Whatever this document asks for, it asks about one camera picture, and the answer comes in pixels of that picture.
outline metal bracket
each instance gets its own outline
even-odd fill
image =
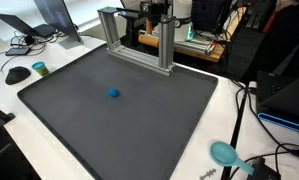
[[[159,58],[157,58],[121,45],[114,17],[114,14],[117,12],[118,10],[113,7],[98,10],[101,24],[106,34],[108,53],[157,73],[170,75],[175,66],[173,63],[175,17],[165,15],[161,17],[161,22],[159,23]]]

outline gray tray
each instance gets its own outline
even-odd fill
[[[217,82],[181,67],[163,76],[101,46],[18,97],[94,178],[162,180],[170,178]],[[109,96],[110,88],[120,95]]]

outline white table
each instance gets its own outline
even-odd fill
[[[17,92],[38,80],[39,75],[32,71],[32,75],[28,79],[12,86],[5,84],[4,80],[8,69],[12,67],[24,66],[31,69],[33,63],[44,61],[47,68],[53,72],[105,43],[90,37],[83,37],[83,40],[84,45],[70,50],[63,49],[57,43],[48,43],[43,53],[37,56],[17,57],[5,66],[4,73],[0,73],[0,109],[16,115],[16,118],[6,124],[5,128],[42,179],[82,180],[93,178],[18,99]],[[8,57],[0,55],[1,61],[5,62],[7,59]],[[206,171],[213,168],[217,171],[212,179],[221,177],[223,168],[210,158],[209,147],[214,141],[229,143],[231,140],[237,118],[235,92],[238,88],[230,80],[218,78],[218,86],[171,176],[172,180],[198,180]]]
[[[250,87],[256,87],[256,83],[252,82]],[[253,110],[256,110],[256,97],[251,95],[251,99]],[[262,122],[280,143],[293,143],[299,145],[298,132],[266,121]],[[256,117],[252,114],[249,108],[249,101],[247,101],[236,147],[239,157],[242,160],[246,160],[257,155],[274,153],[276,147],[277,144],[269,137],[257,121]],[[265,157],[265,159],[265,164],[276,171],[274,156]],[[282,180],[299,179],[299,158],[291,154],[282,154],[278,155],[278,163]],[[239,170],[233,179],[246,178],[247,174],[242,170]]]

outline desk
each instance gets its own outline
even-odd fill
[[[256,87],[256,83],[252,82],[250,87]],[[256,97],[251,95],[251,100],[253,109],[256,110]],[[252,114],[248,103],[249,102],[247,101],[236,147],[237,153],[242,160],[246,160],[256,155],[274,153],[277,147],[277,144],[269,137],[257,121],[256,117]],[[266,121],[262,122],[280,143],[293,143],[299,145],[298,132]],[[274,156],[265,157],[265,159],[266,165],[273,170],[276,170]],[[282,180],[299,179],[299,158],[291,154],[283,154],[278,155],[278,162]],[[233,179],[246,178],[246,173],[239,170]]]
[[[16,118],[6,124],[5,128],[42,179],[81,180],[93,178],[18,99],[17,92],[38,80],[39,75],[32,72],[28,79],[12,86],[6,85],[4,79],[9,68],[24,66],[31,69],[34,62],[41,60],[53,72],[105,43],[90,37],[82,38],[85,44],[70,50],[64,50],[56,43],[48,43],[43,53],[37,56],[17,57],[5,66],[5,73],[0,73],[0,109],[16,115]],[[7,60],[8,58],[1,55],[0,59]],[[205,73],[180,64],[177,65]],[[219,78],[218,86],[171,176],[172,180],[197,180],[206,171],[213,168],[217,170],[213,179],[221,177],[223,168],[210,158],[209,147],[214,141],[230,142],[237,117],[234,95],[238,89],[230,80],[216,77]]]

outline blue ball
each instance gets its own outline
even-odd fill
[[[119,95],[119,91],[117,89],[114,89],[114,88],[109,89],[108,93],[111,97],[117,97]]]

